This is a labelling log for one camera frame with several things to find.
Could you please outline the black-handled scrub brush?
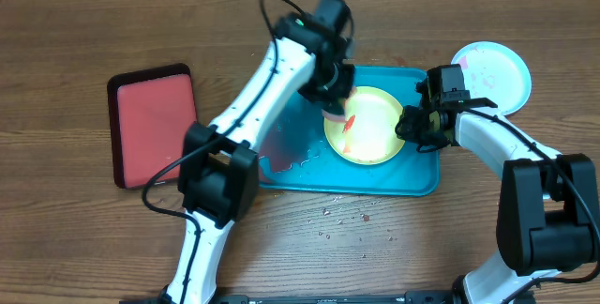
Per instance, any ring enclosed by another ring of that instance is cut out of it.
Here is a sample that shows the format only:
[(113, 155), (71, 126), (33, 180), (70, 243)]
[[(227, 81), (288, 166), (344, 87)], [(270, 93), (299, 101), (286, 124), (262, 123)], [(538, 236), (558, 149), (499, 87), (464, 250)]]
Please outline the black-handled scrub brush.
[[(350, 92), (349, 98), (351, 98), (355, 94), (356, 89), (357, 89), (356, 86), (352, 87), (352, 90)], [(322, 116), (325, 119), (330, 120), (330, 121), (335, 122), (335, 123), (340, 123), (340, 124), (345, 123), (346, 122), (346, 115), (345, 115), (345, 112), (343, 110), (343, 106), (345, 106), (347, 99), (348, 98), (340, 100), (341, 101), (340, 103), (342, 104), (342, 113), (341, 114), (332, 114), (332, 113), (327, 112), (326, 110), (322, 110)]]

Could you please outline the yellow-green plate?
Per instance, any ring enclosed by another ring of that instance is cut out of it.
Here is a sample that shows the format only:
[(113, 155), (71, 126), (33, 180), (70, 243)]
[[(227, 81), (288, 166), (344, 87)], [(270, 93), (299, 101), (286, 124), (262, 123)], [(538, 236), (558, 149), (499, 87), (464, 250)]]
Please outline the yellow-green plate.
[(345, 101), (346, 118), (325, 118), (324, 135), (334, 151), (352, 163), (375, 165), (393, 158), (404, 146), (396, 134), (403, 106), (389, 93), (359, 86)]

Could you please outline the light blue plate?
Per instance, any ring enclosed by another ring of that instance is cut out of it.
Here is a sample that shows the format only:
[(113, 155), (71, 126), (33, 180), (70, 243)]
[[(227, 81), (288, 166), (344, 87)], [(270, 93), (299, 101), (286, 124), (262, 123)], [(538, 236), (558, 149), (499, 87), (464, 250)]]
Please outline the light blue plate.
[(487, 98), (504, 115), (514, 114), (528, 101), (531, 73), (523, 59), (496, 42), (477, 41), (461, 48), (451, 63), (460, 65), (466, 88), (473, 98)]

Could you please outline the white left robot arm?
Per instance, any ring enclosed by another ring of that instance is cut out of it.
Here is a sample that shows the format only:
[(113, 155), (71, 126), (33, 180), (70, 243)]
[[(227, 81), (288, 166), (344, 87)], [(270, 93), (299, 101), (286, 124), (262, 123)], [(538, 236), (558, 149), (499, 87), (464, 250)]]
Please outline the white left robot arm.
[(251, 208), (259, 188), (258, 153), (272, 124), (294, 94), (344, 119), (354, 68), (346, 63), (353, 43), (350, 8), (320, 0), (314, 12), (295, 7), (266, 25), (267, 52), (232, 104), (207, 126), (187, 130), (180, 159), (157, 173), (179, 171), (183, 194), (178, 217), (186, 232), (175, 276), (160, 303), (208, 303), (217, 290), (218, 264), (234, 224)]

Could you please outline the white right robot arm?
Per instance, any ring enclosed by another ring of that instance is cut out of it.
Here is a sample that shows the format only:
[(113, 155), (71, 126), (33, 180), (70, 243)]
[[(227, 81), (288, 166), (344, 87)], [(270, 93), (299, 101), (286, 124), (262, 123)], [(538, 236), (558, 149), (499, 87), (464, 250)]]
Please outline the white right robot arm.
[(458, 277), (441, 303), (532, 303), (543, 283), (581, 284), (599, 270), (599, 199), (595, 167), (583, 154), (563, 155), (510, 123), (487, 98), (472, 98), (458, 65), (431, 68), (395, 128), (420, 153), (460, 146), (501, 180), (496, 252)]

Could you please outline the teal plastic serving tray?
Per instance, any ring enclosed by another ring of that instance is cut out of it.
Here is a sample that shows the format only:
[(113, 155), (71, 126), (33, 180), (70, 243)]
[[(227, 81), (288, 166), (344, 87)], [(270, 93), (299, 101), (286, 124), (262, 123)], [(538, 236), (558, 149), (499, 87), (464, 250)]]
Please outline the teal plastic serving tray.
[[(356, 87), (372, 86), (392, 95), (403, 106), (420, 100), (415, 87), (426, 77), (419, 68), (359, 67)], [(321, 110), (295, 94), (262, 143), (259, 173), (264, 188), (387, 196), (424, 196), (440, 181), (436, 152), (418, 153), (405, 143), (390, 160), (362, 165), (337, 154), (324, 135)]]

